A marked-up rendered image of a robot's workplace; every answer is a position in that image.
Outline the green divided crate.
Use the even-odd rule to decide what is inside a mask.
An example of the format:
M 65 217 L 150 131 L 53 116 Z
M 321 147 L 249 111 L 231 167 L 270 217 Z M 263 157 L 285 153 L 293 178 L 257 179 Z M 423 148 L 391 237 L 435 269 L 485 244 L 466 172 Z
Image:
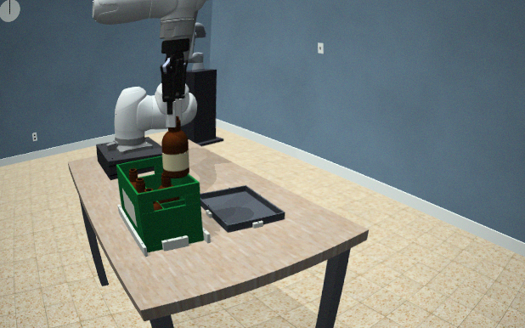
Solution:
M 129 181 L 129 170 L 147 167 L 154 167 L 155 174 L 139 178 L 144 179 L 146 189 L 153 190 L 138 193 Z M 186 235 L 189 244 L 204 240 L 199 181 L 188 174 L 183 178 L 171 178 L 174 187 L 158 189 L 163 173 L 162 156 L 122 163 L 116 170 L 121 208 L 147 247 L 147 252 L 163 250 L 162 240 Z M 163 209 L 154 211 L 154 201 L 175 197 L 180 200 L 162 203 Z

